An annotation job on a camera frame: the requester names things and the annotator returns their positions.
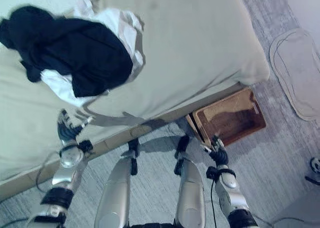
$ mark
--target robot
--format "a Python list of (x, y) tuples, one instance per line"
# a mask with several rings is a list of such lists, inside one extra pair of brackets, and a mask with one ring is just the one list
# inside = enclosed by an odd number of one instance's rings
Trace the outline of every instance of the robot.
[[(60, 150), (60, 166), (52, 179), (52, 188), (27, 221), (27, 228), (64, 228), (68, 208), (80, 183), (88, 157), (93, 149), (90, 141), (78, 143), (76, 136), (91, 121), (73, 126), (65, 110), (58, 116), (57, 129), (63, 148)], [(95, 228), (205, 228), (206, 210), (201, 175), (186, 152), (189, 137), (183, 136), (178, 144), (174, 173), (180, 176), (179, 198), (172, 224), (129, 225), (130, 179), (138, 173), (139, 142), (128, 143), (128, 151), (122, 154), (113, 168), (100, 200), (95, 218)], [(236, 175), (228, 167), (228, 155), (217, 136), (212, 138), (211, 148), (204, 149), (215, 161), (206, 177), (215, 182), (220, 208), (231, 228), (257, 228), (246, 199), (239, 189)]]

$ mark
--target cable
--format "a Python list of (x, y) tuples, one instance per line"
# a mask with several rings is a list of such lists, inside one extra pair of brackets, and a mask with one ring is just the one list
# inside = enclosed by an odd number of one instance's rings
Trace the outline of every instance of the cable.
[(15, 224), (15, 223), (18, 223), (18, 222), (26, 222), (27, 220), (28, 220), (27, 217), (26, 217), (26, 218), (17, 219), (17, 220), (15, 220), (15, 221), (12, 221), (12, 222), (9, 222), (9, 223), (3, 225), (3, 226), (0, 227), (0, 228), (5, 228), (5, 227), (8, 227), (8, 226), (13, 225), (13, 224)]
[(43, 171), (43, 169), (45, 168), (47, 162), (50, 160), (50, 158), (54, 155), (54, 154), (59, 154), (58, 152), (54, 151), (54, 152), (51, 152), (45, 159), (45, 161), (42, 163), (41, 165), (41, 168), (39, 169), (37, 175), (36, 175), (36, 178), (35, 178), (35, 186), (36, 188), (42, 192), (42, 193), (46, 193), (44, 190), (42, 190), (40, 187), (39, 187), (39, 178), (40, 178), (40, 175), (41, 175), (41, 172)]
[(215, 183), (215, 181), (212, 181), (212, 185), (211, 185), (211, 205), (212, 205), (212, 211), (213, 211), (214, 227), (217, 228), (214, 200), (212, 198), (212, 191), (214, 189), (214, 183)]
[(283, 218), (280, 218), (279, 220), (276, 220), (275, 222), (273, 222), (273, 226), (272, 227), (275, 227), (275, 224), (276, 223), (279, 223), (281, 221), (284, 221), (284, 220), (294, 220), (294, 221), (297, 221), (297, 222), (302, 222), (304, 224), (307, 224), (307, 225), (310, 225), (310, 226), (316, 226), (316, 227), (319, 227), (320, 225), (320, 221), (305, 221), (305, 220), (302, 220), (302, 219), (299, 219), (299, 218), (294, 218), (294, 217), (283, 217)]
[(259, 216), (257, 216), (256, 214), (253, 214), (252, 215), (257, 218), (258, 220), (266, 223), (268, 226), (270, 226), (271, 228), (274, 228), (275, 225), (281, 221), (284, 221), (284, 220), (294, 220), (294, 221), (297, 221), (297, 222), (302, 222), (304, 224), (307, 224), (307, 225), (310, 225), (310, 226), (317, 226), (320, 225), (320, 221), (305, 221), (305, 220), (302, 220), (302, 219), (299, 219), (299, 218), (294, 218), (294, 217), (283, 217), (283, 218), (280, 218), (276, 221), (274, 221), (273, 223), (270, 223), (270, 222), (267, 222), (266, 220), (260, 218)]
[(251, 213), (255, 218), (257, 218), (258, 220), (262, 221), (263, 223), (266, 223), (268, 226), (273, 227), (273, 224), (271, 224), (270, 222), (265, 221), (264, 219), (258, 217), (256, 214)]

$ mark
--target brown basket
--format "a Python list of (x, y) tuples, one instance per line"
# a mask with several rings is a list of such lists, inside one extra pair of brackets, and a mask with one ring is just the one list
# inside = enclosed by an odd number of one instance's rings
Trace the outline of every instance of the brown basket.
[(210, 146), (218, 135), (227, 146), (266, 127), (266, 121), (250, 88), (187, 115), (199, 140)]

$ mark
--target white slipper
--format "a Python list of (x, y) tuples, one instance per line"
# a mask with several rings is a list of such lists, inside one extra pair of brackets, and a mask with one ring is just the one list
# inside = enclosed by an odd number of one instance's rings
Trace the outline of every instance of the white slipper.
[(320, 121), (320, 58), (311, 36), (298, 28), (270, 47), (272, 68), (297, 115)]

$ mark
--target black joint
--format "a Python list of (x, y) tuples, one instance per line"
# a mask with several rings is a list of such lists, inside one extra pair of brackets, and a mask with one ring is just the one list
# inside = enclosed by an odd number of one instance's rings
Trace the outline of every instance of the black joint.
[(131, 159), (131, 175), (135, 176), (136, 174), (138, 174), (138, 164), (137, 164), (137, 160), (132, 158)]
[(178, 176), (181, 176), (181, 173), (182, 173), (182, 166), (184, 164), (184, 161), (183, 160), (178, 160), (176, 162), (176, 165), (174, 167), (174, 173)]
[(128, 146), (129, 146), (129, 151), (134, 150), (135, 157), (138, 157), (139, 156), (139, 150), (138, 150), (139, 139), (135, 138), (135, 139), (129, 141)]
[(179, 152), (185, 152), (187, 150), (186, 148), (189, 144), (189, 141), (190, 141), (190, 138), (188, 135), (185, 135), (180, 138), (175, 155), (174, 155), (176, 159), (178, 159)]
[(208, 167), (207, 171), (206, 171), (206, 177), (208, 179), (211, 179), (211, 180), (214, 180), (216, 181), (217, 180), (217, 176), (218, 176), (218, 171), (215, 167)]
[(250, 211), (244, 209), (231, 212), (228, 216), (228, 222), (230, 228), (258, 227)]
[(79, 143), (78, 148), (83, 151), (83, 153), (87, 153), (93, 150), (94, 146), (92, 145), (91, 141), (84, 140)]
[(43, 217), (43, 216), (38, 216), (34, 219), (35, 223), (59, 223), (63, 227), (63, 224), (66, 222), (66, 215), (60, 213), (58, 217)]
[(45, 197), (42, 199), (41, 205), (57, 205), (68, 209), (73, 197), (74, 193), (69, 189), (61, 187), (52, 188), (46, 193)]
[(225, 150), (218, 150), (217, 152), (211, 152), (209, 156), (215, 161), (216, 166), (228, 165), (229, 158)]

